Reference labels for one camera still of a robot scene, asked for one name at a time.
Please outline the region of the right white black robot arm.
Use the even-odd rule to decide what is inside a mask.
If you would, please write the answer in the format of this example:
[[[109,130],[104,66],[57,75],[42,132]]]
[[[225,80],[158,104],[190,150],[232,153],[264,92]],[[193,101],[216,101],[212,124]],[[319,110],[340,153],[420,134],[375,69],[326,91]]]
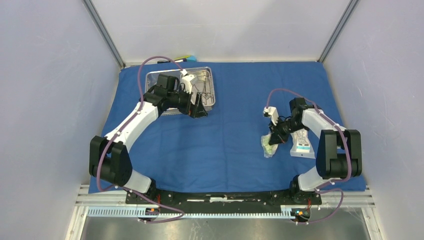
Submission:
[[[322,188],[347,182],[362,174],[362,142],[358,130],[347,129],[331,120],[315,103],[307,104],[303,97],[289,102],[291,115],[281,118],[273,106],[266,106],[263,115],[270,118],[269,144],[288,141],[290,134],[300,130],[311,131],[318,139],[315,166],[296,175],[286,190],[295,204],[306,204],[319,196]]]

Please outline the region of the green printed packet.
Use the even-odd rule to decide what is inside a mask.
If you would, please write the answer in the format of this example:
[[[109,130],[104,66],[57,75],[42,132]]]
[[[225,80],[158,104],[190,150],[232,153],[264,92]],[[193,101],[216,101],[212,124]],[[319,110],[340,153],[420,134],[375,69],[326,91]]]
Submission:
[[[261,136],[260,143],[263,149],[263,155],[265,158],[272,158],[278,149],[277,144],[271,145],[271,133]]]

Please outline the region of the blue surgical drape cloth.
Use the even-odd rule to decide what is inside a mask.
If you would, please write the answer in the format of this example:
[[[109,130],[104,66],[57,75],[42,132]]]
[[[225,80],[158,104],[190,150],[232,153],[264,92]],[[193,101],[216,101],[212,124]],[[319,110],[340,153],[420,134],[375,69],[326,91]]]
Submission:
[[[184,192],[256,192],[287,189],[315,160],[292,157],[293,143],[264,157],[261,136],[269,132],[266,104],[280,116],[290,113],[298,93],[341,124],[328,76],[319,62],[183,62],[209,67],[215,104],[206,117],[163,115],[150,124],[129,151],[134,170],[159,189]]]

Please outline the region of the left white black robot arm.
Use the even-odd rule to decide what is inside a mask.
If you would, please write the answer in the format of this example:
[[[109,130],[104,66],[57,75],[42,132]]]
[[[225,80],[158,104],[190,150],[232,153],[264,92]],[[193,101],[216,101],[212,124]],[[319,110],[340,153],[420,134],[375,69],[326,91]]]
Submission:
[[[96,181],[138,192],[145,204],[153,203],[157,190],[152,179],[133,169],[129,152],[146,128],[168,109],[191,118],[208,115],[202,94],[195,86],[199,78],[185,70],[181,77],[159,74],[155,85],[143,94],[134,110],[105,136],[94,136],[89,146],[89,174]]]

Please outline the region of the white blue box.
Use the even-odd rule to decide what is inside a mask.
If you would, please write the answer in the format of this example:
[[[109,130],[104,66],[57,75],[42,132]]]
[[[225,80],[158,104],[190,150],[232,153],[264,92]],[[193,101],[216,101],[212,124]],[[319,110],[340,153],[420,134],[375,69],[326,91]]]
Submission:
[[[315,152],[308,138],[308,131],[300,129],[290,134],[292,137],[292,148],[290,155],[292,157],[314,159]]]

